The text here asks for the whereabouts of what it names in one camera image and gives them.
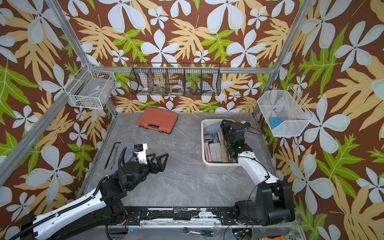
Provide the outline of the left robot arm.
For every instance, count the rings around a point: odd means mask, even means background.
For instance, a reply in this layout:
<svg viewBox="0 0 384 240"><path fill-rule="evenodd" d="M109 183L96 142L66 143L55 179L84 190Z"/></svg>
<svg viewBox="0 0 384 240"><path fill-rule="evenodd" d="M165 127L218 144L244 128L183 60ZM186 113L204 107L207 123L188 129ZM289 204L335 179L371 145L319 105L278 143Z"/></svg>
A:
<svg viewBox="0 0 384 240"><path fill-rule="evenodd" d="M123 148L115 171L100 179L95 189L83 197L49 213L28 214L12 240L66 240L98 226L119 224L128 215L122 198L150 174L163 172L169 154L146 154L147 146L135 145L126 160Z"/></svg>

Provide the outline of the grey fabric glasses case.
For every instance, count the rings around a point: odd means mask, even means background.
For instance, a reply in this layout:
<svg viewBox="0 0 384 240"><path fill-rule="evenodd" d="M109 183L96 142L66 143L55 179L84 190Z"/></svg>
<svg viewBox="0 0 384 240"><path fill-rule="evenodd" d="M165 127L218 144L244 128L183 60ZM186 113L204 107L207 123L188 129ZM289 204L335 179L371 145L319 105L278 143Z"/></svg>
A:
<svg viewBox="0 0 384 240"><path fill-rule="evenodd" d="M204 134L204 142L212 143L214 141L214 136L210 134Z"/></svg>

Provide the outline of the cream plastic storage box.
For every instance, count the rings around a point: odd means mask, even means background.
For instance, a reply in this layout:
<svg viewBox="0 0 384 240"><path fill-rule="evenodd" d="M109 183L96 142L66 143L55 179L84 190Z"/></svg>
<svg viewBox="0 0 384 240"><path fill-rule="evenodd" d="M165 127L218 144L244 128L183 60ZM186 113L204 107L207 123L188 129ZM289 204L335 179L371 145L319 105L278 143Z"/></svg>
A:
<svg viewBox="0 0 384 240"><path fill-rule="evenodd" d="M205 145L204 145L204 134L207 127L216 123L221 123L223 119L205 119L201 122L201 144L202 144L202 159L205 164L205 171L208 174L231 174L234 172L240 164L238 163L210 163L205 158Z"/></svg>

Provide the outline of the tan glasses case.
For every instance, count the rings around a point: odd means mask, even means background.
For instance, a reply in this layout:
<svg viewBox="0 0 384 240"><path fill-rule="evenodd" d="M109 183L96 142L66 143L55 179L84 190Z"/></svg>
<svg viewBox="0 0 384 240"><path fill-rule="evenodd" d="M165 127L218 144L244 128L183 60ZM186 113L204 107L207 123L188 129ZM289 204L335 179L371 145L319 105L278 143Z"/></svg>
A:
<svg viewBox="0 0 384 240"><path fill-rule="evenodd" d="M226 164L229 162L228 159L228 150L224 142L221 142L221 161Z"/></svg>

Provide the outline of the light grey glasses case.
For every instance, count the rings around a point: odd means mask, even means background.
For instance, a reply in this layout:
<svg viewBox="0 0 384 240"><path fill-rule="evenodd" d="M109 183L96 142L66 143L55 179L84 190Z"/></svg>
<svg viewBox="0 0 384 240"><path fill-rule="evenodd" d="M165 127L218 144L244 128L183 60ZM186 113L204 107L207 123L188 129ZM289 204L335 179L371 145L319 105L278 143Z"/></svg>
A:
<svg viewBox="0 0 384 240"><path fill-rule="evenodd" d="M212 163L221 163L222 162L222 151L221 143L211 143L209 144L211 162Z"/></svg>

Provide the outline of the pale purple glasses case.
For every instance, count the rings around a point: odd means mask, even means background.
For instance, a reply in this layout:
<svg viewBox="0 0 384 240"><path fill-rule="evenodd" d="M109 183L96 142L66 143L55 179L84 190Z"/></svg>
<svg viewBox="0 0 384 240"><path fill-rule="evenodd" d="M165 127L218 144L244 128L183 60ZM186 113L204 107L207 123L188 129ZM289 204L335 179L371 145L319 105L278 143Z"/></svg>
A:
<svg viewBox="0 0 384 240"><path fill-rule="evenodd" d="M219 142L219 136L218 133L213 134L213 143L218 143Z"/></svg>

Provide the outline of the blue glasses case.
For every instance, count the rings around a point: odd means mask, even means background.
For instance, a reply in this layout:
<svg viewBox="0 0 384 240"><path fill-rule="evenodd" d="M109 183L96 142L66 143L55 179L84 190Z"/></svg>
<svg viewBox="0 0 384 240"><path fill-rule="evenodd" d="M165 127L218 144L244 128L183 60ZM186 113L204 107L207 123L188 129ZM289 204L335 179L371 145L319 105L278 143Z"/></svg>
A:
<svg viewBox="0 0 384 240"><path fill-rule="evenodd" d="M222 131L221 122L214 123L206 127L206 134L213 135Z"/></svg>

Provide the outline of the small pink glasses case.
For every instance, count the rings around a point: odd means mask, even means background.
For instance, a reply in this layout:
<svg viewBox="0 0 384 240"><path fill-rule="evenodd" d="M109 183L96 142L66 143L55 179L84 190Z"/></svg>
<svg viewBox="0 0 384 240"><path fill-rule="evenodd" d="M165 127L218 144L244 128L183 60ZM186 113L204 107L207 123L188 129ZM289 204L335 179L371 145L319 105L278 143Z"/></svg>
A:
<svg viewBox="0 0 384 240"><path fill-rule="evenodd" d="M219 139L219 142L223 142L224 141L224 136L223 136L222 132L218 132L218 139Z"/></svg>

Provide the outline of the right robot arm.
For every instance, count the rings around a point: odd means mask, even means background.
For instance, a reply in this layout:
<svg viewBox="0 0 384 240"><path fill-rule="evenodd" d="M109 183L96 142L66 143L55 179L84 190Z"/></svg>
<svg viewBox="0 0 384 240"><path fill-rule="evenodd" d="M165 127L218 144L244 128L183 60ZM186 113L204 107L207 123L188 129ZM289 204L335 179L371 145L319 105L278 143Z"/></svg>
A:
<svg viewBox="0 0 384 240"><path fill-rule="evenodd" d="M246 144L245 132L252 129L250 123L223 120L220 127L229 162L239 164L255 184L246 201L235 203L234 219L240 223L252 221L261 226L294 221L291 185L270 173Z"/></svg>

